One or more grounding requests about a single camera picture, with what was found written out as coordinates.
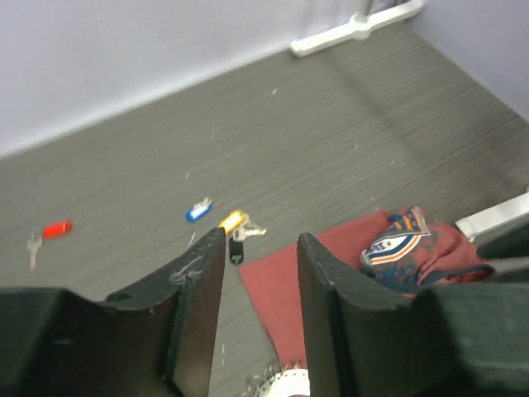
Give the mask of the key with yellow tag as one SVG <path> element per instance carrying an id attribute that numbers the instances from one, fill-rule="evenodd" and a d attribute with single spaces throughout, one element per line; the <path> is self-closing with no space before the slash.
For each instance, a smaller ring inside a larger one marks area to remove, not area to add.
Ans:
<path id="1" fill-rule="evenodd" d="M 249 215 L 240 209 L 231 211 L 220 222 L 219 227 L 223 228 L 226 236 L 234 242 L 243 242 L 248 237 L 263 236 L 267 232 L 266 228 L 251 221 Z"/>

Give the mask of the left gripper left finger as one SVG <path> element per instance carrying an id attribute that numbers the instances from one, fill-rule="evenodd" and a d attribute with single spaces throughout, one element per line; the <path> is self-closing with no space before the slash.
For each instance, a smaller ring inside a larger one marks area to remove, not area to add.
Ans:
<path id="1" fill-rule="evenodd" d="M 225 259 L 225 233 L 214 228 L 102 301 L 2 289 L 2 395 L 207 395 Z"/>

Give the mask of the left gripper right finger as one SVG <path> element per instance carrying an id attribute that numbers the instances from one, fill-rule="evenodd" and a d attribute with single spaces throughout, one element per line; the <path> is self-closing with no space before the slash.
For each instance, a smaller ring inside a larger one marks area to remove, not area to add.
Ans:
<path id="1" fill-rule="evenodd" d="M 528 271 L 407 298 L 298 239 L 313 396 L 525 396 Z"/>

